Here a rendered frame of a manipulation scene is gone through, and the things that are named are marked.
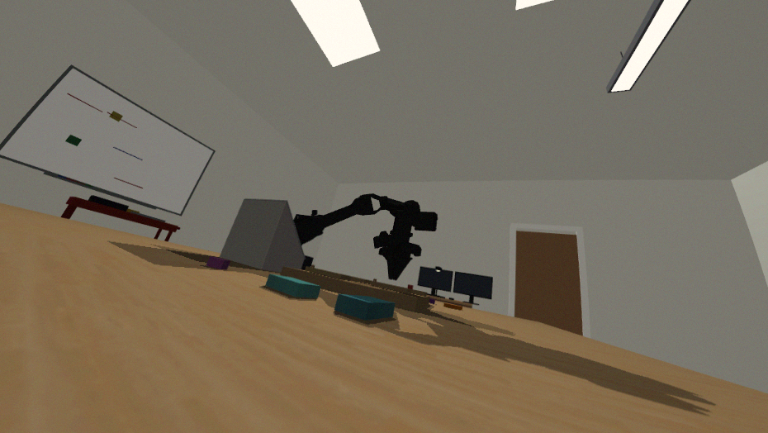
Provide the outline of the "teal rectangular block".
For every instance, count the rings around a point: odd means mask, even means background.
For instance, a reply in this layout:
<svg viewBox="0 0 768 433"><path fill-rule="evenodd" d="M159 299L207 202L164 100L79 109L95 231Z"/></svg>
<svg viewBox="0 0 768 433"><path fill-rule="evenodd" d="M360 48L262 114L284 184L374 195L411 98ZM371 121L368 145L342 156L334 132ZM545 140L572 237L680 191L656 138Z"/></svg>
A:
<svg viewBox="0 0 768 433"><path fill-rule="evenodd" d="M393 317L395 305L394 302L369 296L339 294L334 309L367 321Z"/></svg>
<svg viewBox="0 0 768 433"><path fill-rule="evenodd" d="M321 286L313 283L308 283L295 278L283 277L277 274L269 274L265 286L289 294L293 297L315 298L318 298L321 288Z"/></svg>

